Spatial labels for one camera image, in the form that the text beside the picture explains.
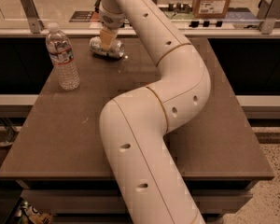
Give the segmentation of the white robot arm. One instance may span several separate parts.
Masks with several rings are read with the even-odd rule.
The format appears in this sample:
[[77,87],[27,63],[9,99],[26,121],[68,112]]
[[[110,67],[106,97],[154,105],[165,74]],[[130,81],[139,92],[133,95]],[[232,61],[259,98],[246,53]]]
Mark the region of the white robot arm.
[[205,224],[163,140],[208,100],[202,57],[151,0],[102,0],[99,16],[107,31],[129,21],[161,75],[113,98],[100,115],[105,154],[133,224]]

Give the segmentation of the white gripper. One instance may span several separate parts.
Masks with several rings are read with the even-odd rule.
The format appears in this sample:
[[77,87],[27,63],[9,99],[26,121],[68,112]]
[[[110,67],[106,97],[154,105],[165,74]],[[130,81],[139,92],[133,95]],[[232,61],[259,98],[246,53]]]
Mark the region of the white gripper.
[[103,27],[100,31],[100,40],[102,49],[109,50],[111,43],[116,39],[118,31],[124,21],[123,13],[116,14],[107,11],[103,5],[99,6],[99,19]]

